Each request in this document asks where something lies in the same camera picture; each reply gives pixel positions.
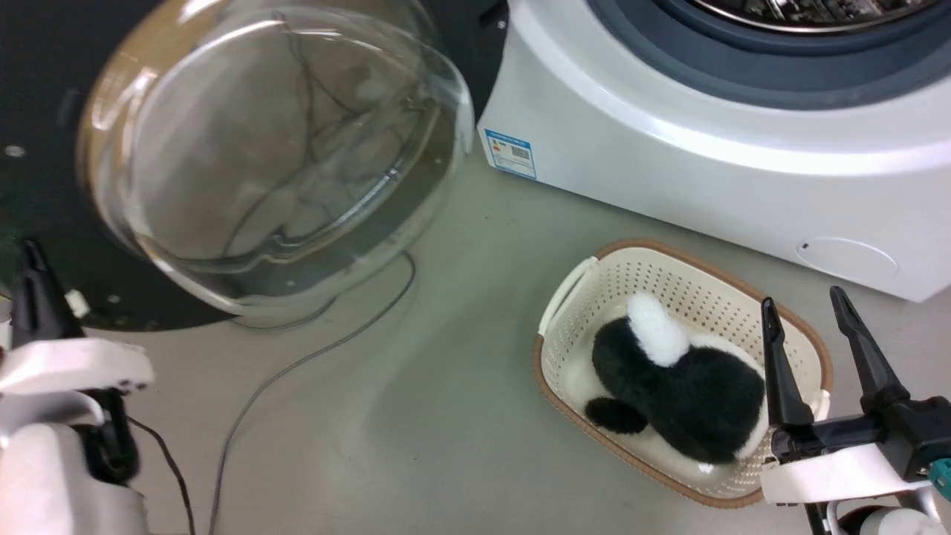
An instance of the washing machine door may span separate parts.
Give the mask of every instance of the washing machine door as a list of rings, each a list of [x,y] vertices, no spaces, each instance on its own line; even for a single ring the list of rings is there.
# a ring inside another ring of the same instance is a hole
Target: washing machine door
[[[842,109],[951,72],[941,0],[588,0],[641,60],[707,94],[777,109]]]

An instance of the laundry basket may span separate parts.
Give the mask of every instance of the laundry basket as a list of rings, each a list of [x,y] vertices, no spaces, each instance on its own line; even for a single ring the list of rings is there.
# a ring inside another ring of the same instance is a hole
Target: laundry basket
[[[674,248],[628,241],[607,246],[579,264],[548,303],[534,344],[539,386],[552,404],[596,441],[684,496],[721,508],[760,501],[759,475],[769,454],[771,433],[752,456],[714,466],[683,456],[650,427],[636,435],[620,435],[595,427],[585,418],[584,404],[605,394],[592,365],[594,334],[625,314],[627,299],[635,291],[653,294],[684,327],[718,334],[763,363],[763,293]],[[816,419],[822,420],[829,410],[832,386],[828,352],[803,320],[781,307],[780,316],[786,354],[800,392]]]

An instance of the perforated basket side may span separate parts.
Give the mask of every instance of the perforated basket side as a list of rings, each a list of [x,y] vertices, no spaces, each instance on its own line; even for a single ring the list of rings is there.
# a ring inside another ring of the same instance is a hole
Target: perforated basket side
[[[765,296],[715,267],[654,242],[619,242],[599,251],[596,258],[597,264],[587,267],[588,276],[578,278],[565,302],[552,314],[553,321],[540,329],[536,339],[535,373],[546,397],[615,455],[692,500],[725,508],[759,501],[759,473],[768,454],[767,439],[719,484],[686,485],[645,463],[576,413],[563,399],[561,368],[565,354],[579,342],[581,333],[599,327],[603,308],[637,290],[653,293],[669,307],[671,314],[730,339],[762,363],[759,303]],[[832,384],[825,345],[797,316],[784,308],[780,314],[786,327],[786,349],[800,390],[804,399],[820,405],[827,401],[823,391],[828,392]]]

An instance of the floor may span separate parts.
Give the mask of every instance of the floor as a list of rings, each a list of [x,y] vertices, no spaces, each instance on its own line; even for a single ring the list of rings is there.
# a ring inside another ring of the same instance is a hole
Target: floor
[[[245,420],[223,486],[222,534],[807,533],[801,508],[723,511],[630,468],[540,394],[531,347],[543,308],[581,259],[623,238],[685,250],[771,294],[825,338],[833,415],[859,408],[827,291],[846,288],[913,394],[947,394],[951,291],[916,305],[470,158],[412,248],[418,277],[378,324],[277,383]],[[285,333],[230,323],[108,334],[145,346],[159,381],[129,399],[162,432],[207,530],[224,434],[269,374],[373,316],[405,283],[397,260],[318,321]],[[175,482],[145,434],[135,487],[157,534],[185,533]]]

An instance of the white fluffy tail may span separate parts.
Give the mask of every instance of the white fluffy tail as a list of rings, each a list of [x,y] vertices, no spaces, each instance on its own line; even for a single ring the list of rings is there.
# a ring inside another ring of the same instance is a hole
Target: white fluffy tail
[[[649,293],[637,292],[631,296],[628,318],[641,349],[658,366],[677,364],[690,348],[684,328],[670,318],[664,305]]]

